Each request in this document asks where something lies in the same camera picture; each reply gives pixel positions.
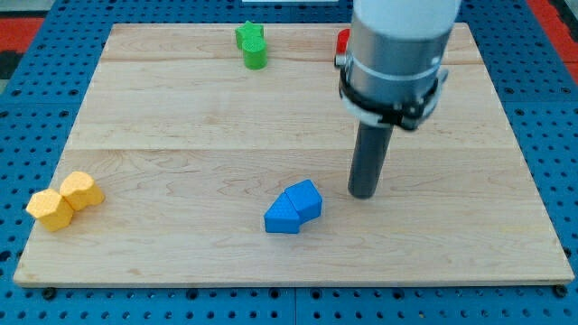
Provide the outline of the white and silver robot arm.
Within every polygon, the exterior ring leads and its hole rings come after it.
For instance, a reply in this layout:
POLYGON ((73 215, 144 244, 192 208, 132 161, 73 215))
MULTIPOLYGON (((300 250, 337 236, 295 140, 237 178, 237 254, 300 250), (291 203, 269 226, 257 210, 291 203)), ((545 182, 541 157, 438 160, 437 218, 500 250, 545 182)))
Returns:
POLYGON ((346 109, 365 125, 413 131, 435 110, 460 0, 357 0, 340 67, 346 109))

